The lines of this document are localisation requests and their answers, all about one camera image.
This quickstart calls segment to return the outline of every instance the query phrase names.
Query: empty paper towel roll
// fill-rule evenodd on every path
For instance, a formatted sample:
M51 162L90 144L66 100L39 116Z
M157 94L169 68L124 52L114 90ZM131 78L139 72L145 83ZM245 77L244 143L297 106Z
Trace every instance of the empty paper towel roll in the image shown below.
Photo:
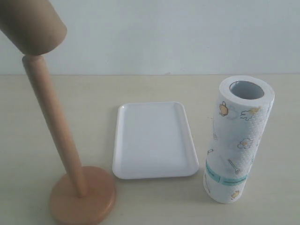
M232 76L221 82L203 178L217 202L241 196L273 102L274 91L262 80Z

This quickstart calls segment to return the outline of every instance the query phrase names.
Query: rectangular tray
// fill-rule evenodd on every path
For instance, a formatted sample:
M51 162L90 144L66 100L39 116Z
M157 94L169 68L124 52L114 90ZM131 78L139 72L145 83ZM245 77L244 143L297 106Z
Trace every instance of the rectangular tray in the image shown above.
M198 169L181 103L129 103L119 108L112 164L117 177L179 177L192 175Z

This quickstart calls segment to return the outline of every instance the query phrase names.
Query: table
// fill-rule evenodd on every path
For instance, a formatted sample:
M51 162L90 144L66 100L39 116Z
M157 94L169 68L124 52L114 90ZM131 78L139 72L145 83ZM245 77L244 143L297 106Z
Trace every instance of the table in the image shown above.
M219 204L204 191L212 109L227 75L52 76L83 165L112 173L118 107L179 101L186 109L199 171L185 178L116 180L103 225L289 225L300 223L300 76L256 75L275 103L242 197ZM0 76L0 224L53 225L48 199L65 173L25 75Z

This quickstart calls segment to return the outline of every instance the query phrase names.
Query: round wooden base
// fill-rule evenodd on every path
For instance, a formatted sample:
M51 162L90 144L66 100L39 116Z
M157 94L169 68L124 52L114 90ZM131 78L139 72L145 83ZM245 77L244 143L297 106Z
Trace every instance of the round wooden base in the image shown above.
M76 196L67 174L52 189L50 210L60 225L96 225L113 209L116 192L112 175L94 166L82 169L88 186L85 197Z

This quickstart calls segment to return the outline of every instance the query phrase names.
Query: white wall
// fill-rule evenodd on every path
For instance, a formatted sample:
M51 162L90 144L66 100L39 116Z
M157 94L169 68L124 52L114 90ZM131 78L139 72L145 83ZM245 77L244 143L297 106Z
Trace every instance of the white wall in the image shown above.
M51 0L68 27L52 74L300 73L298 0ZM0 34L0 74L23 74Z

